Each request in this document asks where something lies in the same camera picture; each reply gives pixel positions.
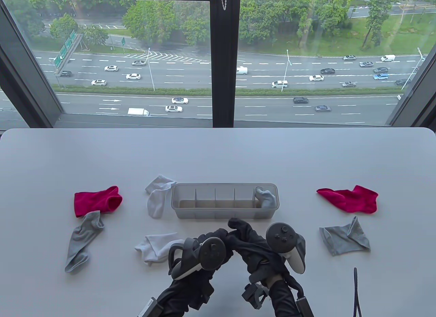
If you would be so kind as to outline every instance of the window glass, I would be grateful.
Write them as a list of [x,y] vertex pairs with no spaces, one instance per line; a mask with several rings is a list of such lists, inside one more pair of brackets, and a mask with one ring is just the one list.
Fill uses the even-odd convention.
[[435,4],[241,0],[235,119],[385,125],[435,45]]
[[212,118],[208,2],[4,2],[66,113]]
[[0,134],[8,129],[24,127],[28,125],[0,88]]

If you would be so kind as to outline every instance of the transparent plastic organizer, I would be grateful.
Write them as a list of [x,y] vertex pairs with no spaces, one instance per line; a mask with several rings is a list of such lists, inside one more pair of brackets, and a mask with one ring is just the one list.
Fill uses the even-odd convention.
[[[258,186],[276,197],[276,208],[260,208]],[[171,206],[180,219],[271,219],[279,208],[279,194],[270,183],[178,183]]]

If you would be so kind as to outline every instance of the white table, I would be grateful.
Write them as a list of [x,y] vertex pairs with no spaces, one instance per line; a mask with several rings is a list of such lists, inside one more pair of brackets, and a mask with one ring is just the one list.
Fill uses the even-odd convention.
[[[434,314],[433,233],[436,141],[427,129],[54,129],[9,130],[0,140],[0,316],[136,316],[170,284],[167,264],[146,266],[135,251],[143,236],[182,237],[226,221],[179,220],[167,207],[146,212],[145,186],[163,174],[179,182],[269,182],[279,189],[273,220],[252,222],[264,235],[284,221],[307,241],[307,270],[296,275],[316,317],[350,317],[353,267],[363,316]],[[378,212],[359,215],[371,253],[331,257],[318,228],[349,223],[316,194],[322,187],[377,191]],[[73,195],[117,185],[123,203],[103,215],[90,261],[64,272],[68,241],[81,219]],[[248,272],[236,254],[216,272],[215,293],[187,316],[274,316],[241,294]]]

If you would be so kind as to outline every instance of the black strap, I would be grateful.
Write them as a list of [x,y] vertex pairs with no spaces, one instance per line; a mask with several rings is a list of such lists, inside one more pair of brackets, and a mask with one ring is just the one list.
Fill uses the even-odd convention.
[[362,312],[360,311],[360,304],[359,304],[359,295],[357,292],[357,268],[354,269],[354,275],[355,275],[355,304],[354,304],[354,312],[353,317],[357,316],[357,311],[359,312],[359,317],[362,317]]

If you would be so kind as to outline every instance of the red sock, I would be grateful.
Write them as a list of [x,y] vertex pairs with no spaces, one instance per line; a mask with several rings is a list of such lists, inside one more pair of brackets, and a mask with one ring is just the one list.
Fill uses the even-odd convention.
[[100,192],[78,192],[74,194],[74,212],[76,217],[100,210],[100,213],[114,212],[123,198],[118,194],[118,186]]
[[372,214],[377,211],[378,193],[363,186],[356,185],[353,191],[319,189],[318,192],[333,206],[350,213],[363,212]]

